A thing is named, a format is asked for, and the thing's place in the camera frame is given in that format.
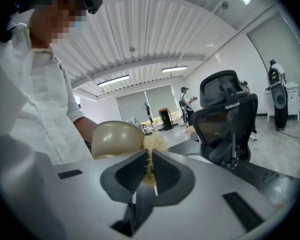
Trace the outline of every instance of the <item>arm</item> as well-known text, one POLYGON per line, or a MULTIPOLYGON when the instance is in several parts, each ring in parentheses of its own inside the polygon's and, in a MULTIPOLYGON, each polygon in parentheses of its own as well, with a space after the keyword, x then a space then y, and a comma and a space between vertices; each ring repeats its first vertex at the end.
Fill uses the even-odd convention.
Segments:
POLYGON ((188 103, 188 104, 191 104, 192 102, 196 101, 197 98, 196 97, 193 97, 193 98, 188 98, 188 96, 185 96, 185 101, 188 103))
POLYGON ((67 72, 61 68, 64 74, 65 85, 68 94, 68 111, 66 115, 70 118, 73 122, 74 126, 81 134, 82 138, 87 142, 92 142, 93 132, 95 127, 98 125, 94 121, 90 120, 89 118, 85 117, 82 111, 80 110, 74 93, 72 92, 72 87, 70 80, 68 78, 67 72))
POLYGON ((182 100, 186 105, 190 105, 192 103, 192 101, 188 98, 186 94, 182 96, 182 100))
POLYGON ((85 141, 92 143, 94 129, 98 124, 87 117, 80 117, 77 120, 75 120, 73 124, 78 130, 78 132, 81 134, 82 138, 85 141))
POLYGON ((287 83, 287 80, 286 80, 286 73, 283 73, 283 74, 282 74, 282 78, 283 78, 283 80, 285 81, 285 83, 287 83))

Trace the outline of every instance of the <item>black office chair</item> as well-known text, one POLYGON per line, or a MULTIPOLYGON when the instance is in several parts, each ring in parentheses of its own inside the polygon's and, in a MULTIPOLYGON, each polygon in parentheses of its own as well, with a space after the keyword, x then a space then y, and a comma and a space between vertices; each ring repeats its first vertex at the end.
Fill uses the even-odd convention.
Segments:
POLYGON ((200 85, 200 105, 191 121, 201 142, 213 149, 214 163, 234 158, 250 160, 248 141, 258 109, 258 97, 248 94, 233 70, 215 73, 200 85))

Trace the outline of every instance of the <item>shirt collar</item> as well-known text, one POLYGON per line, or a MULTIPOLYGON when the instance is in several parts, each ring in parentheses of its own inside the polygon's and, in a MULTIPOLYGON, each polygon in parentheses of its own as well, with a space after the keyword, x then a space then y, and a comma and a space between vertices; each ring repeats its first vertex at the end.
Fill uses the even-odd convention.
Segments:
POLYGON ((23 32, 25 35, 25 40, 28 46, 29 51, 33 50, 35 53, 44 53, 49 54, 51 60, 54 58, 54 52, 52 50, 51 45, 49 44, 47 48, 33 48, 31 47, 31 40, 30 40, 30 31, 27 24, 21 22, 15 26, 15 31, 23 32))

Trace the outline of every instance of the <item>cable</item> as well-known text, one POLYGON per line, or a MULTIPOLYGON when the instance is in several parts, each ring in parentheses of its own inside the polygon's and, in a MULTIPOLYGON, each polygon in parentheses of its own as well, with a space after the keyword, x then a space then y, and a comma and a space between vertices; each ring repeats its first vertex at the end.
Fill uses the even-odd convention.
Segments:
POLYGON ((279 130, 278 132, 281 133, 281 134, 287 135, 287 136, 289 136, 289 137, 295 138, 295 139, 300 139, 300 137, 292 136, 292 135, 287 134, 287 133, 285 133, 285 132, 282 132, 282 131, 280 131, 280 130, 279 130))

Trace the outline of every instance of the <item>chair headrest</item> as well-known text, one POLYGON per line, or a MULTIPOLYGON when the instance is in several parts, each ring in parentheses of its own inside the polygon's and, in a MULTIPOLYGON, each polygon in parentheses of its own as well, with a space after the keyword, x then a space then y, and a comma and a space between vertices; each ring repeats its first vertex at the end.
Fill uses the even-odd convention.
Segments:
POLYGON ((233 104, 248 95, 233 70, 223 70, 204 79, 200 84, 200 105, 203 108, 218 104, 233 104))

